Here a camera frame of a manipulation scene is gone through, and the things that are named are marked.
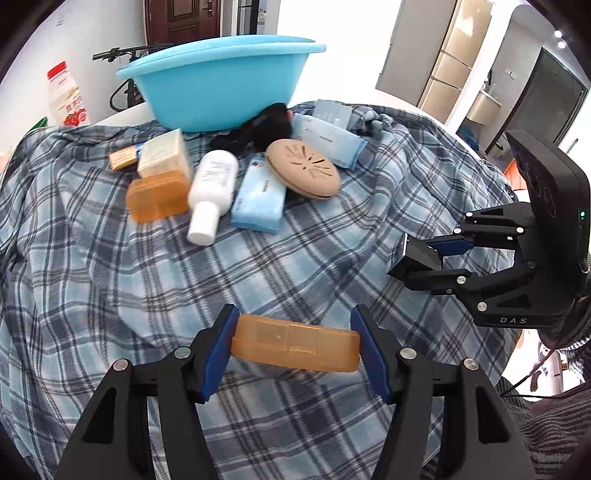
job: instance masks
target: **orange object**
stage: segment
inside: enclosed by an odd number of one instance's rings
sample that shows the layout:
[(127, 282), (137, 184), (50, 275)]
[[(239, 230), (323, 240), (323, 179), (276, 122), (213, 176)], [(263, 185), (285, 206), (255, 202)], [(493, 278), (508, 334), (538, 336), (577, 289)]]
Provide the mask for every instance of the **orange object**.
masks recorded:
[(511, 188), (513, 189), (513, 191), (527, 190), (527, 183), (519, 173), (519, 170), (517, 169), (517, 162), (515, 161), (515, 159), (511, 160), (511, 163), (509, 163), (509, 165), (504, 171), (504, 175), (505, 178), (509, 180), (509, 183), (511, 184)]
[(189, 180), (180, 170), (134, 180), (127, 188), (125, 204), (138, 223), (178, 215), (189, 209)]
[(240, 315), (232, 353), (244, 360), (323, 372), (359, 367), (359, 334), (259, 315)]

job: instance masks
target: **doorway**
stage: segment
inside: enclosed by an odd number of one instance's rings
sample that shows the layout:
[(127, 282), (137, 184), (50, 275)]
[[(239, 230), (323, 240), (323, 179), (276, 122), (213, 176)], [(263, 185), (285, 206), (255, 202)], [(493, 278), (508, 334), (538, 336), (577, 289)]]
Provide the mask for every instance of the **doorway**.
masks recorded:
[(527, 130), (537, 138), (559, 145), (587, 93), (583, 83), (542, 48), (521, 96), (486, 153), (499, 146), (502, 150), (509, 148), (504, 135), (513, 129)]
[(220, 36), (220, 0), (145, 0), (148, 44)]

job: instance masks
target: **blue plaid fabric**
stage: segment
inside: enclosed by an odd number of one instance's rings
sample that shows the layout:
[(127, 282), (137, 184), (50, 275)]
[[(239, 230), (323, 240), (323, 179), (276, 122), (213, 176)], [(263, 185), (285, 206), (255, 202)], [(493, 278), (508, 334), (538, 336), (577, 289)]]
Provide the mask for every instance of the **blue plaid fabric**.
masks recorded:
[[(505, 179), (411, 113), (357, 106), (350, 130), (369, 144), (354, 171), (340, 171), (336, 197), (289, 193), (276, 235), (237, 230), (226, 215), (206, 248), (187, 242), (188, 213), (137, 225), (125, 207), (135, 169), (109, 169), (109, 153), (165, 131), (155, 122), (46, 128), (21, 141), (0, 191), (0, 420), (43, 478), (113, 361), (161, 359), (225, 303), (344, 329), (363, 303), (402, 345), (442, 362), (476, 358), (499, 380), (515, 330), (478, 328), (454, 297), (406, 290), (386, 271), (402, 232), (447, 234), (463, 212), (513, 201)], [(185, 139), (196, 165), (211, 135)], [(484, 275), (511, 265), (508, 252), (475, 249), (447, 267)], [(362, 366), (329, 374), (238, 358), (197, 408), (227, 480), (370, 478), (393, 411)], [(157, 476), (168, 478), (155, 402), (149, 411)], [(441, 414), (436, 400), (426, 459)]]

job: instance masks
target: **light blue package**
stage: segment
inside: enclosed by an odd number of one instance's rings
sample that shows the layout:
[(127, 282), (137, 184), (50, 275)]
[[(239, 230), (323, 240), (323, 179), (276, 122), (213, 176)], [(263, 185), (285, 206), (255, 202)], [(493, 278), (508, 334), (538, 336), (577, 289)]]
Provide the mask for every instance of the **light blue package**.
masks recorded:
[(294, 114), (293, 138), (315, 148), (337, 167), (353, 170), (367, 140), (310, 115)]
[(232, 225), (277, 233), (283, 216), (286, 186), (261, 157), (254, 157), (232, 207)]

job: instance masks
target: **orange soap box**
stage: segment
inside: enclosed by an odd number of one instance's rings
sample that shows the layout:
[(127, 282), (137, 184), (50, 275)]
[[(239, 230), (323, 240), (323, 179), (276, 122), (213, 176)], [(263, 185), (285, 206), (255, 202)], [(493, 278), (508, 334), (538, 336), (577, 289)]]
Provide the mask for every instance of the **orange soap box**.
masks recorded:
[(232, 354), (262, 364), (326, 372), (359, 367), (359, 334), (258, 315), (240, 315)]

